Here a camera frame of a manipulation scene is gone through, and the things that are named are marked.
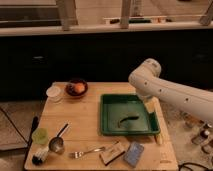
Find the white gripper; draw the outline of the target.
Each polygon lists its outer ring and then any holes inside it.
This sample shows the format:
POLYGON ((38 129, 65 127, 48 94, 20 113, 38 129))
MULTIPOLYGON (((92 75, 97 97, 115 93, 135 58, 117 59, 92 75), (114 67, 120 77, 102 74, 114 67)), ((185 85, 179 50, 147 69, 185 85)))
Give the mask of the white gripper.
POLYGON ((148 113, 153 113, 155 111, 154 103, 152 102, 154 96, 152 95, 142 95, 137 93, 138 98, 144 103, 148 113))

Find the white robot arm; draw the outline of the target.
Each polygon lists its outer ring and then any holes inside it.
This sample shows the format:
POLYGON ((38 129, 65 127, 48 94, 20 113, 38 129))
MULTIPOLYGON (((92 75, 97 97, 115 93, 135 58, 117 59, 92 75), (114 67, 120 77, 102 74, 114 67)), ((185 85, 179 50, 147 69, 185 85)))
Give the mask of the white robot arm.
POLYGON ((160 78, 161 65, 152 58, 142 62, 128 77, 141 100, 155 96, 213 125, 213 92, 160 78))

